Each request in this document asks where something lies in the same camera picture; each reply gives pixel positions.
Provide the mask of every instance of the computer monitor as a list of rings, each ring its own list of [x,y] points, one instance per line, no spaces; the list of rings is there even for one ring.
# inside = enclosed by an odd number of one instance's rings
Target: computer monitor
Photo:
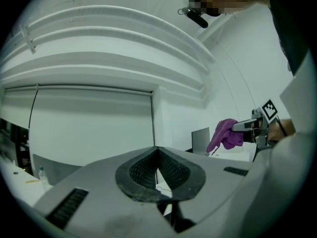
[[[193,153],[208,155],[207,147],[210,143],[209,127],[192,132]]]

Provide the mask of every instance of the black slot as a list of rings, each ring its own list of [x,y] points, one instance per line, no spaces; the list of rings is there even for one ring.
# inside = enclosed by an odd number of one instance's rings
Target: black slot
[[[80,204],[87,196],[88,191],[74,189],[53,211],[47,220],[55,226],[63,229],[70,218],[74,215]]]
[[[223,170],[236,174],[236,175],[241,175],[241,176],[246,176],[248,173],[248,170],[243,170],[243,169],[237,169],[237,168],[233,168],[233,167],[226,167]]]

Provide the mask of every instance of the bottle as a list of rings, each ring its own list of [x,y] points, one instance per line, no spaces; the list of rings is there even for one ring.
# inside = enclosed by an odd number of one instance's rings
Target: bottle
[[[39,177],[43,184],[44,191],[47,192],[50,189],[50,182],[42,166],[40,167]]]

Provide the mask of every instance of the white desk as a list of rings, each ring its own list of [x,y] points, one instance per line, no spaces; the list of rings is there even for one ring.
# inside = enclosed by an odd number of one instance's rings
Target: white desk
[[[242,152],[242,153],[220,153],[216,151],[213,155],[210,153],[210,158],[216,158],[216,159],[225,159],[225,160],[233,160],[233,161],[250,161],[250,153],[248,152]]]
[[[45,194],[42,182],[23,169],[8,163],[0,156],[0,171],[11,194],[34,207],[35,203]]]

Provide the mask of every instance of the person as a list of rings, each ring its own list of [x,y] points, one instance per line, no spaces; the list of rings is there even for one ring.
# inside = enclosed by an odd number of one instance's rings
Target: person
[[[307,51],[308,44],[303,34],[303,29],[298,24],[303,20],[298,10],[296,0],[189,0],[198,4],[198,10],[209,15],[215,13],[236,12],[247,9],[255,3],[268,6],[271,11],[273,23],[279,36],[283,53],[288,60],[288,68],[293,75],[300,67]],[[293,135],[295,128],[290,119],[281,120],[287,135]],[[278,123],[270,124],[267,134],[268,141],[277,142],[284,138]]]

